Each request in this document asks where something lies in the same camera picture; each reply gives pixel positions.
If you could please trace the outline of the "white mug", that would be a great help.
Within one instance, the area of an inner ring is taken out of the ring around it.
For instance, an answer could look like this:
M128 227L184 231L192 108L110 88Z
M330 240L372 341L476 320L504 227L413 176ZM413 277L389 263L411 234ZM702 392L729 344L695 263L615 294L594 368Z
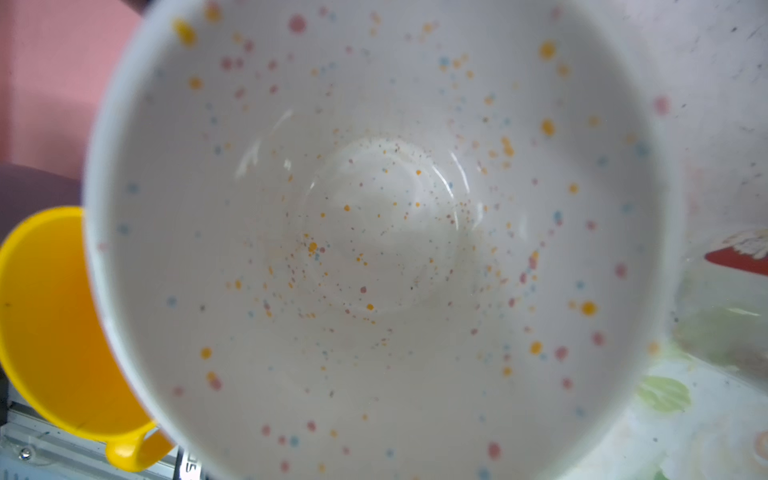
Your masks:
M677 283L680 171L616 1L153 1L85 238L116 361L217 479L554 479Z

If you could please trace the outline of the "yellow mug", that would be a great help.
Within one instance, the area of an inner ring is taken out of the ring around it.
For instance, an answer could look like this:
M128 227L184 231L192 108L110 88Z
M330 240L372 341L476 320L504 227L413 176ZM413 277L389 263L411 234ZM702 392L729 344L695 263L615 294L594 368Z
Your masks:
M84 211L67 206L23 220L1 246L1 364L55 427L99 441L114 467L148 469L173 444L124 379L90 291Z

